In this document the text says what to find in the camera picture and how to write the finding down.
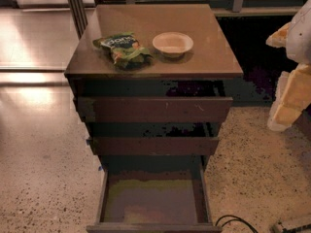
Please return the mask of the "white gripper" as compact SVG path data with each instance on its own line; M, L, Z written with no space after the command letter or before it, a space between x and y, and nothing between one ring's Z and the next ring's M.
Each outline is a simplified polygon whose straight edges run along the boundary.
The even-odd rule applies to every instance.
M270 35L265 43L273 48L284 48L289 28L288 22ZM311 66L298 64L290 73L282 72L275 96L267 127L272 131L282 132L290 128L311 104Z

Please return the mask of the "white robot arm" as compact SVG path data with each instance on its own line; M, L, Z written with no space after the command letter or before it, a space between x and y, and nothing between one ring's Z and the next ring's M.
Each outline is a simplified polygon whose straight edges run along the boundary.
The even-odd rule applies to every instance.
M311 104L311 0L266 43L273 48L285 48L287 58L297 63L294 70L281 73L267 121L270 130L282 132Z

